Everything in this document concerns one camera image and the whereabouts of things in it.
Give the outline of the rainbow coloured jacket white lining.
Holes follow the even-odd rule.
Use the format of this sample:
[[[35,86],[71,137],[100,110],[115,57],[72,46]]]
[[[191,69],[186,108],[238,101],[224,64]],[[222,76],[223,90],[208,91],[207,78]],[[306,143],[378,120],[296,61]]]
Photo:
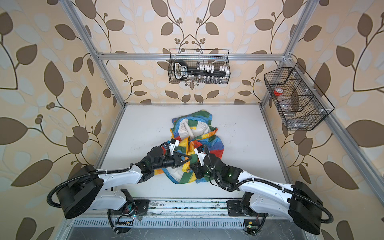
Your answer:
[[[221,139],[216,135],[218,128],[212,126],[213,116],[205,110],[200,110],[192,114],[173,118],[173,127],[170,129],[173,140],[178,140],[179,145],[175,152],[192,157],[192,159],[179,168],[156,170],[155,175],[165,175],[176,185],[188,183],[206,183],[213,178],[205,175],[201,179],[191,170],[193,164],[200,165],[203,160],[199,160],[195,150],[198,147],[207,146],[211,154],[222,158],[225,146]]]

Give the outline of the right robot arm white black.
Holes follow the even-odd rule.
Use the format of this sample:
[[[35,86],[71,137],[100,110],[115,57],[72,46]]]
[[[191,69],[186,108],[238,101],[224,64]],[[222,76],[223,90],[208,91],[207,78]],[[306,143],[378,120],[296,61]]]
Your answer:
[[[323,201],[303,182],[276,183],[254,176],[247,171],[228,166],[214,154],[200,153],[190,169],[197,179],[210,178],[226,192],[244,192],[240,213],[285,217],[302,230],[319,235],[322,224],[334,221]]]

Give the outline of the aluminium frame rails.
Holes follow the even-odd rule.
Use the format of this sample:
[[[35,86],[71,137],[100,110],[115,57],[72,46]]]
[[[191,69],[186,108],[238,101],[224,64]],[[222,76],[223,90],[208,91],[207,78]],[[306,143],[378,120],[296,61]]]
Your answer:
[[[266,1],[271,16],[253,17],[254,53],[222,48],[218,18],[228,1],[200,1],[196,34],[185,1],[155,1],[158,26],[176,34],[176,48],[164,49],[159,66],[173,84],[215,93],[217,85],[198,75],[178,79],[190,68],[238,68],[236,60],[260,62],[246,80],[227,81],[250,96],[252,86],[270,80],[292,87],[284,102],[265,93],[259,103],[275,131],[285,177],[304,181],[326,198],[334,222],[324,238],[381,240],[384,237],[384,3],[383,1]]]

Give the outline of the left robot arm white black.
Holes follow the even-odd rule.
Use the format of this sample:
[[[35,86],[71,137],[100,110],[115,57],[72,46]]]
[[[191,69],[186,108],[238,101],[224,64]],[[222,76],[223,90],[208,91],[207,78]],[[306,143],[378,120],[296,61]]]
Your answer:
[[[155,175],[156,170],[178,168],[188,163],[191,156],[175,152],[165,144],[152,148],[139,162],[125,169],[97,170],[85,166],[71,179],[54,187],[47,195],[51,207],[62,209],[66,219],[76,218],[88,210],[120,211],[135,214],[138,208],[128,190],[119,189],[128,184],[143,183]]]

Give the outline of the red lidded clear container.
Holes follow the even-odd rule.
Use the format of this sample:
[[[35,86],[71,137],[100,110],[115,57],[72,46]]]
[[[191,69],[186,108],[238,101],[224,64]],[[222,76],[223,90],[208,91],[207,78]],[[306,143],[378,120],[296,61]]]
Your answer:
[[[280,97],[284,94],[284,90],[282,88],[275,88],[273,93],[274,93],[274,96]]]

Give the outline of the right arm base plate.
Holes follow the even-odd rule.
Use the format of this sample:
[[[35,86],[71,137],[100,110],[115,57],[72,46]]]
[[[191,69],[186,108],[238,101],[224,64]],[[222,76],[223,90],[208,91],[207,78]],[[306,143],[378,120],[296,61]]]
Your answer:
[[[227,201],[228,215],[230,217],[267,217],[267,213],[255,212],[249,203],[237,200]]]

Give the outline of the black white tool in basket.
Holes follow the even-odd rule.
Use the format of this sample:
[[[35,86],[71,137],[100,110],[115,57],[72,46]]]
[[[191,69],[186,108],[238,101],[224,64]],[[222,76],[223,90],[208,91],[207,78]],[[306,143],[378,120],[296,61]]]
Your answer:
[[[170,70],[177,80],[223,81],[228,80],[231,75],[231,71],[227,66],[215,68],[214,65],[187,64],[183,60],[174,61]]]

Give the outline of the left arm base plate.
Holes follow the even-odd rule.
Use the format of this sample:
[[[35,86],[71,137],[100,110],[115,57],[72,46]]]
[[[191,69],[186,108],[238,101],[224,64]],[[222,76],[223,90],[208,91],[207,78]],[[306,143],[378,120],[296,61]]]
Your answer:
[[[128,200],[123,206],[122,213],[131,217],[134,215],[144,215],[148,212],[149,203],[150,200],[147,199]]]

